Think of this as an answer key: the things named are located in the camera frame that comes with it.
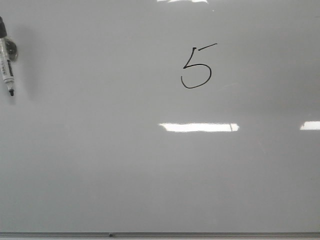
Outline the round metal magnet holder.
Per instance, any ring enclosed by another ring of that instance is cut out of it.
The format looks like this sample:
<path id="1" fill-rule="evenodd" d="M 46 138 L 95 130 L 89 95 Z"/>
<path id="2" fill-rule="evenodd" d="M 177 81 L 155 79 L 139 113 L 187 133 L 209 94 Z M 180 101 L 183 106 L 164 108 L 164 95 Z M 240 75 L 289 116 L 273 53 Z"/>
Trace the round metal magnet holder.
<path id="1" fill-rule="evenodd" d="M 12 62 L 16 62 L 18 59 L 18 47 L 16 43 L 12 39 L 6 38 L 5 45 L 9 59 Z"/>

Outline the white whiteboard marker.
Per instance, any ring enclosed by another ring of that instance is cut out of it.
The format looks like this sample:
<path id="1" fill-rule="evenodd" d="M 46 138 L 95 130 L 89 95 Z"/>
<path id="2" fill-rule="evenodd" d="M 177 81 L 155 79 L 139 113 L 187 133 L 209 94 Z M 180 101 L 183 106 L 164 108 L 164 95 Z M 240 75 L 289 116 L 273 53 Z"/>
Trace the white whiteboard marker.
<path id="1" fill-rule="evenodd" d="M 5 23 L 0 18 L 0 74 L 11 97 L 15 95 L 15 77 L 12 70 L 11 60 L 6 46 L 7 30 Z"/>

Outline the white whiteboard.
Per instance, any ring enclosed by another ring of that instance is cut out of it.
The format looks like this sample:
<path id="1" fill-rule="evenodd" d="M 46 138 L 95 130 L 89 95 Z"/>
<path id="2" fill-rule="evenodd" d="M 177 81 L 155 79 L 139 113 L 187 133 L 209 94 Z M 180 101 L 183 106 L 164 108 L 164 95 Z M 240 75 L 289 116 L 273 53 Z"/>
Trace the white whiteboard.
<path id="1" fill-rule="evenodd" d="M 317 0 L 3 0 L 3 232 L 318 232 Z"/>

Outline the grey aluminium whiteboard frame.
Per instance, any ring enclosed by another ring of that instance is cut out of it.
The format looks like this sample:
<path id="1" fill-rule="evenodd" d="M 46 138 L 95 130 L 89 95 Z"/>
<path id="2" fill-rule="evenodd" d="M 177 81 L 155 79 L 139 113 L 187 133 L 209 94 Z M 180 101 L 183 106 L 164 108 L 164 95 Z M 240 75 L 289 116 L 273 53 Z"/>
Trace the grey aluminium whiteboard frame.
<path id="1" fill-rule="evenodd" d="M 312 232 L 30 232 L 2 231 L 1 238 L 45 239 L 318 239 Z"/>

